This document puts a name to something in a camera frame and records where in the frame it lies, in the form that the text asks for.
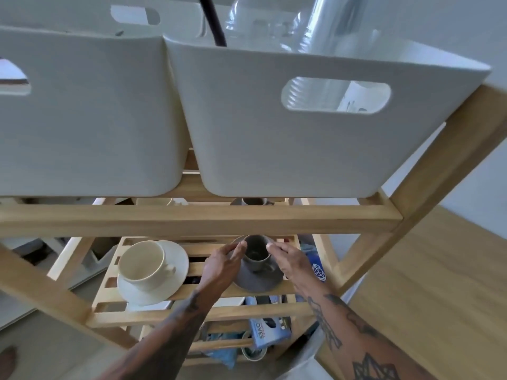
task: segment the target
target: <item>gray ceramic cup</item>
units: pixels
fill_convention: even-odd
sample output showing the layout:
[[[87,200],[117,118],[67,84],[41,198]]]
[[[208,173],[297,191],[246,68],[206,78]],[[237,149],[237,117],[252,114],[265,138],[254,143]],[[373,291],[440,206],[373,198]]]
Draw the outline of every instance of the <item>gray ceramic cup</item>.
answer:
[[[266,249],[266,245],[268,243],[272,243],[273,240],[267,236],[250,235],[245,237],[244,241],[248,244],[245,255],[243,256],[243,261],[246,267],[251,272],[259,272],[263,270],[267,265],[269,265],[269,261],[271,259],[271,255]]]

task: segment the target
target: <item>wooden shelf rack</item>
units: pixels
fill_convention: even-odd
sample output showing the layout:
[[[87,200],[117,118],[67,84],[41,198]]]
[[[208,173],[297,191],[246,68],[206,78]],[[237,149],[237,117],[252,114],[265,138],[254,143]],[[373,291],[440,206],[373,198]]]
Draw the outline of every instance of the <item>wooden shelf rack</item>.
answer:
[[[327,279],[338,294],[343,294],[506,135],[507,94],[483,85],[448,118],[390,197],[379,190],[370,198],[359,198],[357,206],[320,206],[315,205],[314,198],[302,198],[302,206],[291,205],[293,198],[273,198],[273,206],[229,206],[233,198],[218,197],[205,189],[192,151],[181,183],[162,195],[186,198],[188,206],[110,205],[114,198],[97,198],[94,205],[1,205],[0,237],[72,238],[47,275],[0,247],[0,289],[84,333],[128,349],[137,342],[129,334],[130,326],[143,325],[142,338],[171,312],[114,310],[124,304],[116,288],[116,264],[131,244],[148,238],[173,240],[183,245],[189,256],[205,257],[239,235],[270,235],[298,245],[295,235],[313,234]],[[327,236],[340,233],[361,234],[341,261]],[[68,291],[65,284],[98,236],[122,238],[90,304]],[[202,262],[192,262],[189,275],[199,276],[202,267]],[[170,299],[183,299],[193,288],[184,285]],[[292,338],[273,347],[267,356],[278,357],[314,322],[314,317],[306,303],[296,303],[290,282],[282,282],[269,294],[285,294],[288,303],[213,308],[206,319],[209,331],[240,332],[248,330],[247,320],[252,317],[289,316]],[[224,297],[244,295],[248,294],[235,286],[224,292]],[[250,344],[251,339],[196,341],[189,354]],[[185,365],[210,362],[213,360],[189,356]]]

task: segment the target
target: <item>white saucer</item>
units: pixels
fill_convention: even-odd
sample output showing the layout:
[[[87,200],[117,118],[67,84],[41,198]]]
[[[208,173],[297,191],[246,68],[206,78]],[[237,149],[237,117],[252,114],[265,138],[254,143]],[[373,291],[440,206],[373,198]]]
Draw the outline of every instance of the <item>white saucer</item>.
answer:
[[[215,306],[240,306],[245,301],[245,297],[221,297],[213,304]]]
[[[118,275],[118,292],[124,300],[133,305],[150,306],[167,300],[181,287],[189,272],[189,257],[181,245],[167,240],[160,240],[156,243],[164,249],[165,260],[168,264],[176,267],[176,272],[159,287],[149,292],[141,291]]]

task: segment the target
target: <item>gray floor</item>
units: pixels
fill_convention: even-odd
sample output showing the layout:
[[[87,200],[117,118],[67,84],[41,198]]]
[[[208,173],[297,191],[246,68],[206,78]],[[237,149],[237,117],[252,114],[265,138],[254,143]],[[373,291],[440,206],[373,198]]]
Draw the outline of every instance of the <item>gray floor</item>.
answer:
[[[80,286],[76,293],[91,301],[102,275]],[[92,380],[123,353],[104,345],[43,313],[33,313],[0,331],[0,351],[18,347],[18,367],[9,380]],[[241,363],[229,371],[220,364],[182,368],[179,380],[271,380],[287,368],[296,349],[276,362]]]

